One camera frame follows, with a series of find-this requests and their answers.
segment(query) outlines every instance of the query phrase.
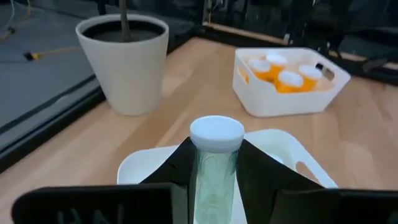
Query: yellow cable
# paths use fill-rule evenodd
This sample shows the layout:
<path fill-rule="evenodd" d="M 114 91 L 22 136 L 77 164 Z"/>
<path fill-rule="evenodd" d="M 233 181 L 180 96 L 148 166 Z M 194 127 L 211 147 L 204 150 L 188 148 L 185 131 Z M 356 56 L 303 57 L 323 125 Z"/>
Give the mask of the yellow cable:
<path fill-rule="evenodd" d="M 16 28 L 17 26 L 19 26 L 19 25 L 21 25 L 23 22 L 27 21 L 28 18 L 30 17 L 30 14 L 31 14 L 31 11 L 32 11 L 32 7 L 31 7 L 31 5 L 30 5 L 30 0 L 26 0 L 26 1 L 27 1 L 27 13 L 26 13 L 26 15 L 25 15 L 24 17 L 22 17 L 21 19 L 19 19 L 19 21 L 16 22 L 14 26 L 12 26 L 12 28 L 13 28 L 14 30 L 15 30 L 15 28 Z M 11 36 L 11 34 L 13 34 L 13 31 L 11 31 L 11 30 L 7 31 L 7 32 L 0 38 L 0 40 L 1 40 L 1 41 L 7 40 L 7 39 Z"/>
<path fill-rule="evenodd" d="M 81 47 L 68 47 L 68 48 L 63 48 L 63 49 L 49 50 L 46 52 L 36 52 L 36 53 L 32 53 L 32 57 L 34 60 L 39 60 L 44 55 L 71 52 L 71 51 L 75 51 L 75 50 L 81 50 Z"/>

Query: plant stem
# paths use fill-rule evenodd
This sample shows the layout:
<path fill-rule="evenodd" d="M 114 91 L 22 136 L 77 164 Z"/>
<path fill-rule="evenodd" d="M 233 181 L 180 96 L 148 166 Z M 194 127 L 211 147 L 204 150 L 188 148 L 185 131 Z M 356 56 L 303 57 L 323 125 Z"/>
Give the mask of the plant stem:
<path fill-rule="evenodd" d="M 130 27 L 129 20 L 127 19 L 127 6 L 126 0 L 119 0 L 120 5 L 120 20 L 122 21 L 122 34 L 123 34 L 123 42 L 130 42 Z"/>

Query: white flower pot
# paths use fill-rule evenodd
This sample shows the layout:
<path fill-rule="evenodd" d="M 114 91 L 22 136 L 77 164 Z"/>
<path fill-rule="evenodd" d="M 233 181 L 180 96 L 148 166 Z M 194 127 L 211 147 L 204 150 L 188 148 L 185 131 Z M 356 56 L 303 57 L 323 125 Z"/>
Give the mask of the white flower pot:
<path fill-rule="evenodd" d="M 131 14 L 128 19 L 151 23 L 163 32 L 152 39 L 126 43 L 84 35 L 100 24 L 120 21 L 119 14 L 108 14 L 81 21 L 76 33 L 112 108 L 120 114 L 139 115 L 152 110 L 160 101 L 169 27 L 149 16 Z"/>

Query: soil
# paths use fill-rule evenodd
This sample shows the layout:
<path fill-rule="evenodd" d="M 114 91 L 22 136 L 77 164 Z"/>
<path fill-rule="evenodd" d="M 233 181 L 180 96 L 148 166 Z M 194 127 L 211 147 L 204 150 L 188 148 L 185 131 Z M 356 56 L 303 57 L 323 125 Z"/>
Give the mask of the soil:
<path fill-rule="evenodd" d="M 131 41 L 137 42 L 153 39 L 162 35 L 165 29 L 161 26 L 144 21 L 129 21 Z M 83 35 L 105 42 L 123 42 L 121 21 L 109 21 L 92 26 L 83 32 Z"/>

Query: white container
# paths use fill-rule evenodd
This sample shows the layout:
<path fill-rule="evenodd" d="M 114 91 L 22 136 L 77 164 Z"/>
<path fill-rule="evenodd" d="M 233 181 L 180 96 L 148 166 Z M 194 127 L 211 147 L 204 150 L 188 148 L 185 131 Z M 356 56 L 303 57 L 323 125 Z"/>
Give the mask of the white container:
<path fill-rule="evenodd" d="M 329 80 L 322 77 L 310 92 L 279 93 L 271 83 L 259 80 L 250 70 L 248 60 L 266 58 L 277 53 L 288 61 L 287 68 L 298 71 L 300 65 L 323 65 L 323 73 L 334 74 Z M 347 84 L 351 76 L 318 52 L 301 48 L 238 49 L 235 51 L 233 90 L 246 111 L 256 117 L 316 113 L 323 111 Z"/>
<path fill-rule="evenodd" d="M 196 222 L 230 223 L 243 136 L 243 125 L 233 118 L 213 115 L 192 122 L 190 139 L 198 152 Z"/>
<path fill-rule="evenodd" d="M 303 162 L 325 188 L 338 187 L 311 154 L 289 133 L 277 129 L 266 129 L 246 133 L 244 138 L 262 152 L 294 171 L 297 171 L 296 164 Z M 178 146 L 169 146 L 133 152 L 120 164 L 117 184 L 141 183 L 155 172 L 177 148 Z M 230 224 L 247 224 L 236 179 L 234 184 L 235 191 Z"/>
<path fill-rule="evenodd" d="M 82 34 L 94 25 L 120 21 L 119 14 L 108 14 L 81 21 L 76 33 L 112 108 L 120 114 L 139 115 L 160 101 L 169 27 L 149 16 L 131 14 L 128 19 L 156 24 L 165 32 L 153 39 L 128 43 L 105 42 Z"/>

